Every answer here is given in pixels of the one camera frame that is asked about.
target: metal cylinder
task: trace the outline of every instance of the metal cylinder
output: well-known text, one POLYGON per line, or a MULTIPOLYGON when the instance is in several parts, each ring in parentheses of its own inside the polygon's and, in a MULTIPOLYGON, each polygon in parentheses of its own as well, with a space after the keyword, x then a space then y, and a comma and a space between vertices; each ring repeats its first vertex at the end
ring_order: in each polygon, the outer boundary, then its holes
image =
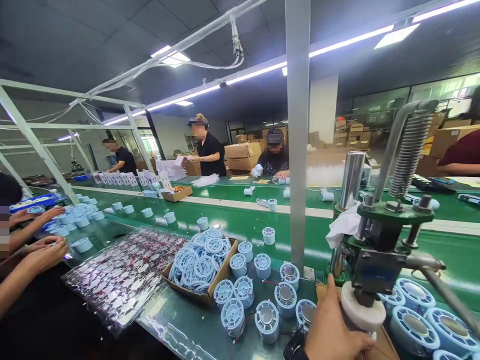
POLYGON ((341 209, 349 209, 357 202, 360 190, 360 181, 364 170, 365 153, 349 151, 346 154, 345 171, 341 184, 341 196, 338 205, 341 209))

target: cardboard tray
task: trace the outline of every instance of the cardboard tray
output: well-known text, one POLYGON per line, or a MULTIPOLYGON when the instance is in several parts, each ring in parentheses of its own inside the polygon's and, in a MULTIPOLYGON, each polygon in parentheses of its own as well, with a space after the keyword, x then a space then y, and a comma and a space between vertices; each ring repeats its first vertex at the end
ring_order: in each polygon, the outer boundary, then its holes
POLYGON ((228 254, 225 257, 225 261, 223 264, 220 266, 220 270, 217 272, 215 278, 213 279, 210 287, 208 288, 207 292, 205 294, 197 294, 193 291, 190 291, 186 288, 183 288, 176 283, 172 282, 169 280, 169 274, 170 274, 170 269, 172 268, 173 262, 168 264, 168 266, 163 270, 161 273, 162 277, 165 279, 166 283, 168 286, 170 286, 172 289, 178 291, 179 293, 182 293, 196 301, 199 301, 207 306, 211 306, 212 304, 215 303, 214 300, 214 290, 217 284, 225 279, 229 278, 230 275, 230 258, 237 253, 237 249, 239 247, 239 242, 237 239, 230 239, 231 243, 231 249, 228 252, 228 254))

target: white cloth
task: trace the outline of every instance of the white cloth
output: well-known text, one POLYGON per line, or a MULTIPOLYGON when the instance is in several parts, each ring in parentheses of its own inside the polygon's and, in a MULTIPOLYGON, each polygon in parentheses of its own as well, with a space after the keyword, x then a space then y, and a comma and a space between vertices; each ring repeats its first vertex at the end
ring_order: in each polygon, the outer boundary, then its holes
POLYGON ((357 201, 351 208, 342 212, 334 222, 330 224, 330 232, 325 237, 330 249, 335 249, 342 241, 344 235, 357 233, 361 216, 357 214, 360 201, 357 201))

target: white wall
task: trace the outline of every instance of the white wall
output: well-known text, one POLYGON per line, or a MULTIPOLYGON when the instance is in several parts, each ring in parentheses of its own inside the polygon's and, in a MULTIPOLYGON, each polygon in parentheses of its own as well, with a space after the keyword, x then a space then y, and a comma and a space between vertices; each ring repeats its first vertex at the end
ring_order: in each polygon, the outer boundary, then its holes
POLYGON ((318 131, 320 140, 334 141, 337 109, 338 74, 314 80, 310 84, 309 131, 318 131))

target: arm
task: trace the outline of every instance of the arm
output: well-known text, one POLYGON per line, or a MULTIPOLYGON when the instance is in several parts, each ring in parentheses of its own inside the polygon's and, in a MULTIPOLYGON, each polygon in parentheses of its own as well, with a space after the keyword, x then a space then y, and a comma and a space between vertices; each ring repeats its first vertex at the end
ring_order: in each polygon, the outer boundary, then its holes
POLYGON ((480 164, 449 163, 438 166, 438 170, 451 175, 478 175, 480 174, 480 164))

